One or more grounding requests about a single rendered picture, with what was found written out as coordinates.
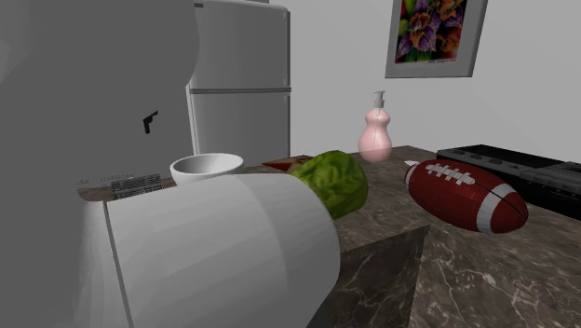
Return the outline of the pink soap dispenser bottle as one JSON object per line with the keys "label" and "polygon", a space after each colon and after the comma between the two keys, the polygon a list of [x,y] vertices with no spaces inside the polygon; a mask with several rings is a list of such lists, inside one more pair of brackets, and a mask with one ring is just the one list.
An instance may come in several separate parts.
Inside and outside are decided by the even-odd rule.
{"label": "pink soap dispenser bottle", "polygon": [[358,141],[358,151],[363,159],[370,163],[388,160],[392,152],[392,141],[387,132],[391,120],[385,110],[384,90],[374,92],[373,108],[365,116],[366,129]]}

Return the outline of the white bowl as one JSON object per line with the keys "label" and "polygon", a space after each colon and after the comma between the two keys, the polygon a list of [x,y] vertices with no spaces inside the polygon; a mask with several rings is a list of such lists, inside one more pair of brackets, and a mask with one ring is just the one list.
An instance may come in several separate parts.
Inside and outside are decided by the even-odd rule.
{"label": "white bowl", "polygon": [[185,185],[225,174],[241,173],[243,165],[244,160],[240,156],[209,153],[178,159],[170,165],[169,170],[176,185]]}

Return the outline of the framed flower wall picture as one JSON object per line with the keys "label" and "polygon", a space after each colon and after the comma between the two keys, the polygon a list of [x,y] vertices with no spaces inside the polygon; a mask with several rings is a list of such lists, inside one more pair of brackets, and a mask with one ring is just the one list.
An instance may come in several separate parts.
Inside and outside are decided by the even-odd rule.
{"label": "framed flower wall picture", "polygon": [[471,77],[488,0],[393,0],[386,78]]}

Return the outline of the grey refrigerator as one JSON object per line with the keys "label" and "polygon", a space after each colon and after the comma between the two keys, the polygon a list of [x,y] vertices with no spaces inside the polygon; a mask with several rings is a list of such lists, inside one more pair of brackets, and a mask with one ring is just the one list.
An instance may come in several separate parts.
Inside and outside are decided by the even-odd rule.
{"label": "grey refrigerator", "polygon": [[196,153],[255,166],[288,157],[291,14],[250,0],[195,0],[196,69],[186,89]]}

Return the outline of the green lettuce head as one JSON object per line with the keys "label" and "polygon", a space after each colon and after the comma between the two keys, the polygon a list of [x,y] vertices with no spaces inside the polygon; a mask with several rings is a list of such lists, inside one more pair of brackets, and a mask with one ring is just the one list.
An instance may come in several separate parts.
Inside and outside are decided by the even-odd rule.
{"label": "green lettuce head", "polygon": [[367,176],[358,161],[343,151],[319,154],[290,174],[318,195],[333,220],[359,210],[367,201]]}

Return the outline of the flat red box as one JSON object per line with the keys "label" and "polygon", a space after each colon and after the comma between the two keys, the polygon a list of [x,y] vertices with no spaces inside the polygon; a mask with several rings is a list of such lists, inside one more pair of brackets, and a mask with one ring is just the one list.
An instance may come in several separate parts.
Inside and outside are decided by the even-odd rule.
{"label": "flat red box", "polygon": [[312,159],[310,156],[288,157],[264,162],[263,165],[284,172],[292,172],[308,162],[310,159]]}

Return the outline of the red and white football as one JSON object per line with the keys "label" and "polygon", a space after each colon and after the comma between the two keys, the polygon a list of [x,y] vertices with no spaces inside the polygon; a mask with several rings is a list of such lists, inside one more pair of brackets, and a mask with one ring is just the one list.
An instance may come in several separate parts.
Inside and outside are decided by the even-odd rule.
{"label": "red and white football", "polygon": [[448,159],[406,164],[404,183],[410,196],[447,224],[505,234],[527,223],[529,212],[521,195],[488,171]]}

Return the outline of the black stove top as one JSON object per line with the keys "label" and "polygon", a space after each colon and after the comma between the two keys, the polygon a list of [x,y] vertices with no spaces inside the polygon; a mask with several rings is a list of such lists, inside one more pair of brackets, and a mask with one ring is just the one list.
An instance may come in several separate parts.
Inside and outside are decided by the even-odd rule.
{"label": "black stove top", "polygon": [[437,157],[489,171],[526,202],[581,221],[581,163],[485,144],[441,149]]}

